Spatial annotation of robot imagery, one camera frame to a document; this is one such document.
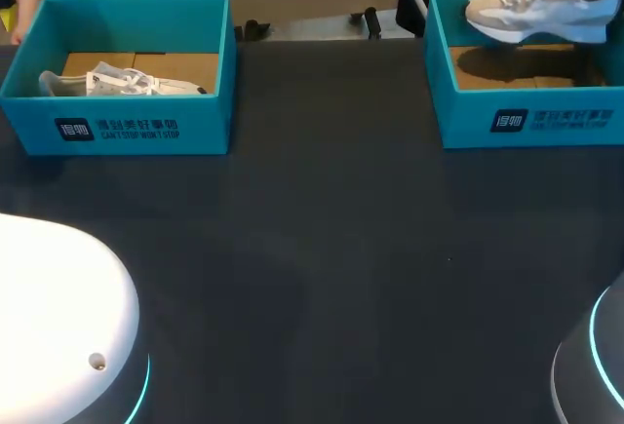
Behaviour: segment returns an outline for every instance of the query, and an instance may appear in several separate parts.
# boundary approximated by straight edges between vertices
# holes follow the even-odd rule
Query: cardboard insert
[[[589,50],[569,44],[449,50],[460,90],[606,86]]]
[[[209,94],[215,92],[218,54],[71,53],[62,75],[82,76],[101,61],[118,68],[135,68],[157,78],[189,81]]]

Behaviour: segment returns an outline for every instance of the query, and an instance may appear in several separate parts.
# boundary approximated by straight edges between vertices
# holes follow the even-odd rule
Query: sneaker
[[[187,81],[154,78],[133,68],[116,68],[101,61],[84,76],[39,76],[42,96],[179,96],[204,95],[206,90]]]
[[[606,42],[620,0],[470,0],[466,18],[486,36],[517,44],[538,32],[570,42]]]

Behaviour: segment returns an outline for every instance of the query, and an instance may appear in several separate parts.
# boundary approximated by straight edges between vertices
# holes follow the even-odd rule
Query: open box
[[[624,143],[624,23],[606,44],[533,36],[521,47],[468,24],[469,0],[430,0],[429,87],[445,148]]]
[[[100,60],[208,94],[39,95],[42,71],[81,75]],[[229,0],[44,0],[0,100],[30,155],[225,154],[235,74]]]

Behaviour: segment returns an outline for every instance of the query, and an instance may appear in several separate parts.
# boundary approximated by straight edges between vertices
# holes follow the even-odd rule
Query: black table
[[[227,157],[29,160],[0,123],[0,211],[129,268],[153,422],[550,424],[622,267],[624,152],[443,151],[417,40],[239,61]]]

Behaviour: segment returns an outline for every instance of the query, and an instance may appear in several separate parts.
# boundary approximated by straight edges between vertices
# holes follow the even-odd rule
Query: glowing blue light ring
[[[140,408],[140,404],[143,402],[143,399],[145,398],[145,393],[147,392],[147,383],[149,382],[149,369],[150,369],[151,363],[149,360],[149,355],[147,356],[147,373],[145,374],[145,383],[143,383],[143,390],[140,392],[140,396],[138,397],[138,401],[136,402],[135,405],[135,409],[133,409],[132,414],[130,415],[130,417],[128,419],[126,419],[126,422],[124,424],[130,424],[133,419],[135,418],[135,416],[138,413],[138,409]]]
[[[596,313],[598,312],[598,307],[601,304],[601,300],[603,300],[603,297],[605,297],[605,294],[607,291],[608,291],[608,288],[598,298],[598,300],[596,301],[596,304],[594,305],[594,309],[592,310],[592,315],[589,318],[589,344],[592,349],[592,356],[594,357],[594,363],[596,363],[596,368],[598,369],[598,373],[600,374],[604,382],[604,385],[606,385],[606,388],[611,393],[611,395],[615,398],[617,403],[622,408],[624,408],[624,399],[620,396],[619,393],[617,393],[617,390],[615,390],[615,387],[613,386],[608,376],[606,375],[606,371],[605,371],[605,368],[603,367],[603,363],[601,362],[601,358],[598,356],[598,348],[596,347],[596,335],[594,332],[595,323],[596,323]]]

